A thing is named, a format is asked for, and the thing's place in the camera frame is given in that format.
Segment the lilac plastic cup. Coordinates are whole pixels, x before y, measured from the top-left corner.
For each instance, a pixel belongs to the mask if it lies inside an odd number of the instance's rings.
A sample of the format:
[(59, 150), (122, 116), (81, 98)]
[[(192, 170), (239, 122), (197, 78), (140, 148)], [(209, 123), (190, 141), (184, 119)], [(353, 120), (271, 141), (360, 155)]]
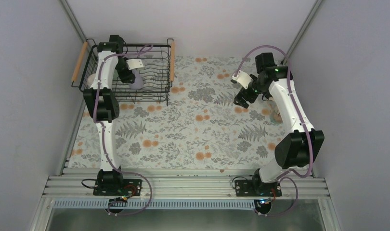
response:
[(132, 69), (134, 75), (134, 82), (129, 83), (129, 87), (132, 90), (139, 90), (143, 88), (143, 78), (137, 69)]

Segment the beige floral mug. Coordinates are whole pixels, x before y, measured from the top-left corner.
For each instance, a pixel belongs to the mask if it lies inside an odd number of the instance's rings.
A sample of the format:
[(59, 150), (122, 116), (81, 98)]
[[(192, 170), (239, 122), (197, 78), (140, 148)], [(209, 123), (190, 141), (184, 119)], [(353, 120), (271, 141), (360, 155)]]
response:
[(269, 117), (270, 121), (275, 124), (282, 124), (282, 118), (278, 110), (277, 104), (274, 101), (268, 101), (267, 105), (269, 106), (270, 112)]

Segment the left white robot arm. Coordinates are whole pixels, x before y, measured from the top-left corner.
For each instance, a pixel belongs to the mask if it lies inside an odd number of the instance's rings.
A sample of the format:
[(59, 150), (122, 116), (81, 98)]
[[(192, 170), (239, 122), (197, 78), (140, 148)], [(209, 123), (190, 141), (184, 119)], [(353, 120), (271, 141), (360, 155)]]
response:
[(123, 49), (124, 39), (119, 35), (110, 35), (108, 41), (97, 45), (97, 71), (91, 86), (83, 90), (85, 104), (100, 138), (101, 164), (94, 188), (100, 193), (113, 195), (124, 191), (125, 182), (116, 149), (115, 119), (119, 116), (120, 108), (112, 91), (112, 82), (115, 74), (123, 83), (135, 81), (123, 56)]

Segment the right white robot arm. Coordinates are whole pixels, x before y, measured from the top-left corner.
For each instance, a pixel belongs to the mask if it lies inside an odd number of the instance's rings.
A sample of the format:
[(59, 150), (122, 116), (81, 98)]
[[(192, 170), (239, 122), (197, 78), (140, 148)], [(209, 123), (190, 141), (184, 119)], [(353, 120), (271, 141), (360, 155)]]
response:
[(248, 108), (258, 96), (272, 99), (278, 108), (286, 136), (275, 147), (274, 158), (256, 171), (252, 177), (252, 191), (258, 196), (270, 190), (270, 184), (297, 168), (307, 167), (299, 177), (307, 177), (324, 142), (324, 133), (316, 130), (307, 118), (295, 90), (294, 79), (288, 66), (277, 66), (271, 52), (255, 58), (257, 75), (238, 70), (232, 76), (241, 90), (234, 104)]

